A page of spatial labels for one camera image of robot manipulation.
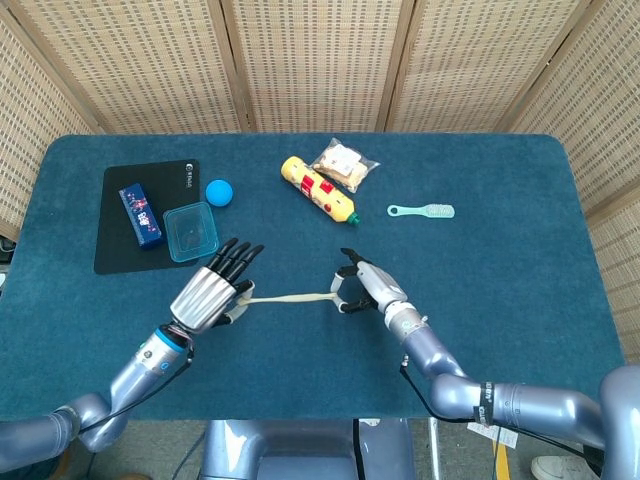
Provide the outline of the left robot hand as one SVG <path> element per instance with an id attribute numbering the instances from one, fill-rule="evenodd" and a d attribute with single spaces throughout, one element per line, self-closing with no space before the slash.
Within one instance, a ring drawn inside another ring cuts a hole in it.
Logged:
<path id="1" fill-rule="evenodd" d="M 231 238 L 224 243 L 171 303 L 172 322 L 184 331 L 201 334 L 218 324 L 231 324 L 240 316 L 239 304 L 231 310 L 228 308 L 237 299 L 252 293 L 254 282 L 239 281 L 239 278 L 264 246 L 237 242 L 237 238 Z"/>

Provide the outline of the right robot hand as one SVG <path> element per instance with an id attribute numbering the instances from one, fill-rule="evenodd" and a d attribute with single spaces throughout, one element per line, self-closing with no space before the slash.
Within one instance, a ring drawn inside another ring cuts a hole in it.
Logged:
<path id="1" fill-rule="evenodd" d="M 341 248 L 341 252 L 351 261 L 340 267 L 334 274 L 330 292 L 335 295 L 333 303 L 343 314 L 353 314 L 367 309 L 385 313 L 395 302 L 405 302 L 408 296 L 386 271 L 359 255 L 351 248 Z M 363 287 L 362 296 L 353 302 L 346 302 L 339 296 L 342 283 L 348 277 L 359 280 Z"/>

